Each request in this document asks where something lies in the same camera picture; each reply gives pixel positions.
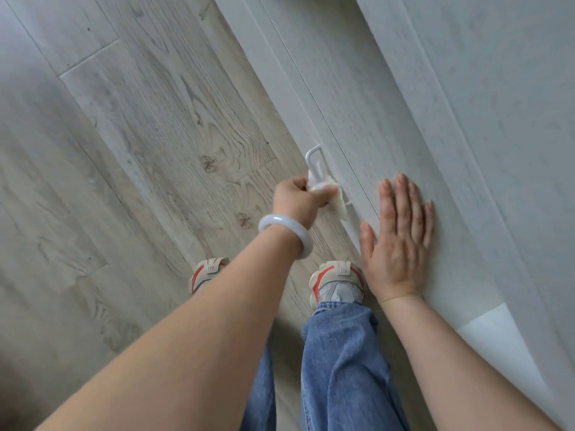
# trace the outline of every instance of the pant leg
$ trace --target pant leg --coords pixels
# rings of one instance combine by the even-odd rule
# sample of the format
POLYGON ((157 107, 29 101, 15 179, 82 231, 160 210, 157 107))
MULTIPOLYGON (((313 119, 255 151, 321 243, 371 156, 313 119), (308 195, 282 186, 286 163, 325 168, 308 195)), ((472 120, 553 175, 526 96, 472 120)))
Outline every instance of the pant leg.
POLYGON ((356 303, 323 302, 304 326, 301 415, 307 431, 408 431, 378 321, 356 303))
POLYGON ((240 431, 276 431, 276 390, 268 345, 259 361, 240 431))

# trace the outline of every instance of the person's left hand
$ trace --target person's left hand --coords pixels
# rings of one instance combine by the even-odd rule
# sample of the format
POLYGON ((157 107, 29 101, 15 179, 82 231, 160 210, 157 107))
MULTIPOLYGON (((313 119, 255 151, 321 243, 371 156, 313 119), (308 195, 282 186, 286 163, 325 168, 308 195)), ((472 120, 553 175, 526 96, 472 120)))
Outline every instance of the person's left hand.
POLYGON ((309 230, 316 220, 320 207, 338 193, 336 186, 308 192, 307 177, 295 177, 278 184, 274 193, 273 213, 289 216, 309 230))

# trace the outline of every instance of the laminate floor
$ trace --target laminate floor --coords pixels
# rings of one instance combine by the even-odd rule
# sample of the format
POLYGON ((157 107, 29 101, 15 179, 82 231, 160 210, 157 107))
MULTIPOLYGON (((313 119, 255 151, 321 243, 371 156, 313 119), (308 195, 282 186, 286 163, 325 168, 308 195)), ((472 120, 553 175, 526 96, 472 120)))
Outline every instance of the laminate floor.
MULTIPOLYGON (((0 32, 0 428, 25 430, 183 303, 195 263, 237 255, 306 167, 212 0, 0 0, 0 32)), ((273 330, 278 429, 299 428, 309 276, 358 259, 333 218, 312 235, 273 330)))

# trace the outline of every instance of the wood knot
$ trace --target wood knot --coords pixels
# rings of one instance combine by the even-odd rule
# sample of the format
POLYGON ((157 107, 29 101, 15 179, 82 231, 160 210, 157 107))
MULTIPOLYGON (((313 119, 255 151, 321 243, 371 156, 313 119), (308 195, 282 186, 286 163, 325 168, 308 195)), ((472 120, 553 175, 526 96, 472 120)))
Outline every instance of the wood knot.
POLYGON ((202 168, 204 168, 204 171, 206 171, 207 173, 212 173, 216 171, 216 166, 214 165, 216 160, 212 159, 210 156, 202 156, 200 162, 202 163, 202 168))
POLYGON ((237 223, 240 224, 240 227, 242 227, 244 230, 254 227, 254 224, 250 222, 250 219, 251 218, 245 213, 238 213, 236 215, 237 223))

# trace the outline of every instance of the hand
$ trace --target hand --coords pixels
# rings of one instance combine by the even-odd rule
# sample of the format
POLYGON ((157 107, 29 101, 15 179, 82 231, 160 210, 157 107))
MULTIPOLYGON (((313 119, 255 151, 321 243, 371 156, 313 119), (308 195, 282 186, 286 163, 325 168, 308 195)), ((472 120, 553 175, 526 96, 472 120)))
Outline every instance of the hand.
POLYGON ((307 183, 306 177, 295 177, 279 183, 274 193, 273 213, 289 216, 309 230, 316 220, 318 209, 338 193, 338 188, 328 186, 308 192, 307 183))
POLYGON ((421 207, 419 188, 404 174, 395 178, 396 193, 385 179, 379 184, 379 237, 361 224, 363 272, 379 304, 421 291, 434 231, 433 202, 421 207))

